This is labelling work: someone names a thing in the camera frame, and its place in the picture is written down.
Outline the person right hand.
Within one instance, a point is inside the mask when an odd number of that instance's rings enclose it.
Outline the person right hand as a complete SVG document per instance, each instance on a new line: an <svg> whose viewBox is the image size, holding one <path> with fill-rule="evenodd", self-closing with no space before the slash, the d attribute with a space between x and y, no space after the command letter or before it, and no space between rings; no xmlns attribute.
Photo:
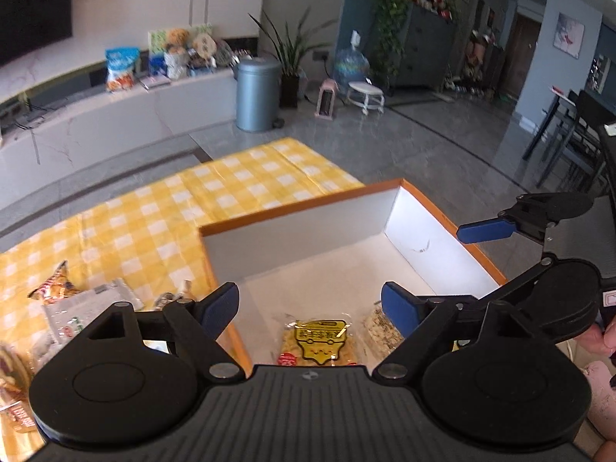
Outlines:
<svg viewBox="0 0 616 462"><path fill-rule="evenodd" d="M593 323L575 342L576 356L585 359L581 362L585 374L600 386L615 390L615 322L606 328Z"/></svg>

